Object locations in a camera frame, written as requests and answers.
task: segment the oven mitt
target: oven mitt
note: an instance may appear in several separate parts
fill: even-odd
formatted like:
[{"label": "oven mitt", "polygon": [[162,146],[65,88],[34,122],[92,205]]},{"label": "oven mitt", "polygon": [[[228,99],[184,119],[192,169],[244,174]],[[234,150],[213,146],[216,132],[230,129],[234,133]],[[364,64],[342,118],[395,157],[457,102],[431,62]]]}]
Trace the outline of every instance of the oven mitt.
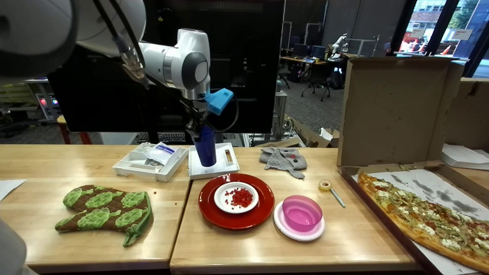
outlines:
[{"label": "oven mitt", "polygon": [[274,168],[288,171],[293,177],[303,179],[306,176],[299,170],[307,168],[306,159],[293,148],[263,148],[260,161],[266,163],[265,169]]},{"label": "oven mitt", "polygon": [[152,214],[146,192],[124,192],[97,185],[72,190],[63,199],[63,204],[79,213],[58,222],[57,231],[108,229],[125,232],[124,247],[144,232]]}]

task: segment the pizza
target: pizza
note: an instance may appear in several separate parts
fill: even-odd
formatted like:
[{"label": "pizza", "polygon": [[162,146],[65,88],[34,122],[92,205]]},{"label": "pizza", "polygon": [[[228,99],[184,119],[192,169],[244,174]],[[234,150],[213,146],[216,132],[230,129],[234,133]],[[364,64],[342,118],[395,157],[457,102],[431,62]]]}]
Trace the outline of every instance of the pizza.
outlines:
[{"label": "pizza", "polygon": [[407,236],[468,267],[489,273],[489,222],[424,201],[414,193],[369,176],[360,187]]}]

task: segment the pink bowl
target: pink bowl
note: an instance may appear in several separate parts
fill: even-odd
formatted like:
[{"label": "pink bowl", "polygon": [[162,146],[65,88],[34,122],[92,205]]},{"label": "pink bowl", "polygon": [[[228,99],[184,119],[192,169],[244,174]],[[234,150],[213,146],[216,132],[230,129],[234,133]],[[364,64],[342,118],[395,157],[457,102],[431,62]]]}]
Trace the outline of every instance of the pink bowl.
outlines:
[{"label": "pink bowl", "polygon": [[323,217],[323,211],[315,201],[299,195],[287,197],[282,211],[287,225],[300,232],[311,231]]}]

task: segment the blue gripper attachment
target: blue gripper attachment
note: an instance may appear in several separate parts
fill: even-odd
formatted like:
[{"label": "blue gripper attachment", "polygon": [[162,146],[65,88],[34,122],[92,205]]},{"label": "blue gripper attachment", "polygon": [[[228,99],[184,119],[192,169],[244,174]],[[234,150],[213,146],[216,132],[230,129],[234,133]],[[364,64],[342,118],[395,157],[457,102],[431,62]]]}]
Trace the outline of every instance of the blue gripper attachment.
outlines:
[{"label": "blue gripper attachment", "polygon": [[228,89],[220,89],[215,93],[208,93],[205,97],[205,101],[207,101],[207,110],[216,115],[221,115],[233,95],[233,92]]}]

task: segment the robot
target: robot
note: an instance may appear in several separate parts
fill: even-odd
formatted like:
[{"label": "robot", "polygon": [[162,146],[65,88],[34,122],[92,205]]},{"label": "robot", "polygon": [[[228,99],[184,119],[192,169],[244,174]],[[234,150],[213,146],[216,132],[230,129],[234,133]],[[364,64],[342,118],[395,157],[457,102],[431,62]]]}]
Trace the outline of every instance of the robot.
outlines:
[{"label": "robot", "polygon": [[343,41],[346,39],[346,36],[347,36],[347,34],[344,33],[333,44],[333,50],[331,53],[331,57],[328,58],[328,61],[337,61],[338,58],[340,57],[341,52],[343,51],[343,48],[348,47],[348,43],[343,43]]},{"label": "robot", "polygon": [[[210,125],[207,115],[220,115],[233,97],[229,90],[210,93],[204,32],[180,29],[175,46],[140,42],[146,26],[142,0],[3,0],[0,10],[0,83],[45,76],[78,44],[120,58],[132,79],[146,87],[179,90],[176,96],[191,114],[186,131],[194,140]],[[0,219],[0,274],[36,274],[25,257],[24,241]]]}]

